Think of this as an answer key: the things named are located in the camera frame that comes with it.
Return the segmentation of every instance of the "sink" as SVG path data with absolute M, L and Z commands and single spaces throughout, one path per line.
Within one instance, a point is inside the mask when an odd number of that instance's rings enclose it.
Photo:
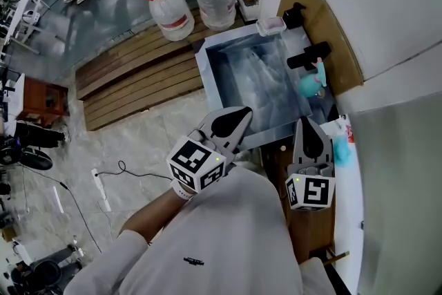
M 308 46 L 302 28 L 261 37 L 255 25 L 204 40 L 195 56 L 210 110 L 248 106 L 253 111 L 240 150 L 293 135 L 299 117 L 312 116 L 309 100 L 296 89 L 307 72 L 287 65 L 288 57 Z

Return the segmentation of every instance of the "person's arm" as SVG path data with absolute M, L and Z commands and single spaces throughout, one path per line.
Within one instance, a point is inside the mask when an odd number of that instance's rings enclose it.
M 123 225 L 121 234 L 90 265 L 81 270 L 64 290 L 65 295 L 110 295 L 148 248 L 148 242 L 172 219 L 187 200 L 173 189 L 146 205 Z
M 147 242 L 173 219 L 187 200 L 179 197 L 173 189 L 147 204 L 133 214 L 123 225 L 122 231 L 132 230 L 144 237 Z

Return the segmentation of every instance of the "white sleeve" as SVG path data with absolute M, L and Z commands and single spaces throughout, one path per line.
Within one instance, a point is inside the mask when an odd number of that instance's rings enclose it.
M 323 263 L 317 257 L 299 265 L 304 295 L 336 295 L 333 285 L 325 272 Z
M 71 280 L 64 295 L 114 294 L 147 248 L 147 242 L 141 235 L 134 231 L 123 231 L 110 249 Z

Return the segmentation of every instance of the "wrist strap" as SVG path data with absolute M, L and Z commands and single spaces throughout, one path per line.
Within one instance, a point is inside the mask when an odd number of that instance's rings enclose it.
M 178 180 L 176 180 L 175 178 L 171 182 L 171 187 L 175 191 L 175 193 L 178 195 L 178 197 L 180 197 L 182 199 L 190 200 L 194 196 L 193 194 L 189 193 L 188 191 L 185 191 L 184 188 L 182 188 L 181 183 Z

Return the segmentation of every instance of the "tiled floor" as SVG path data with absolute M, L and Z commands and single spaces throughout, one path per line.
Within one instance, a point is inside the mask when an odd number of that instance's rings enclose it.
M 99 247 L 110 245 L 124 221 L 169 187 L 169 181 L 153 176 L 137 178 L 127 173 L 103 175 L 102 183 L 111 212 L 106 210 L 101 194 L 90 170 L 118 171 L 117 162 L 123 160 L 127 169 L 135 173 L 149 171 L 169 175 L 165 159 L 176 139 L 187 134 L 208 113 L 204 91 L 156 106 L 98 132 L 87 132 L 82 103 L 70 90 L 71 116 L 67 123 L 72 141 L 64 148 L 48 149 L 54 167 L 43 174 L 66 183 L 84 214 Z M 9 175 L 12 198 L 8 203 L 19 217 L 18 226 L 27 237 L 38 238 L 45 251 L 61 249 L 72 242 L 74 235 L 84 250 L 85 262 L 99 251 L 89 236 L 78 209 L 59 184 L 27 169 L 16 167 Z M 26 212 L 26 186 L 29 213 Z M 57 189 L 64 212 L 55 198 Z
M 53 82 L 69 68 L 91 55 L 109 40 L 142 26 L 151 19 L 147 0 L 87 0 L 80 6 L 63 0 L 44 0 L 50 10 L 40 10 L 39 27 L 59 39 L 35 32 L 29 43 L 40 55 L 12 44 L 8 54 L 13 69 Z

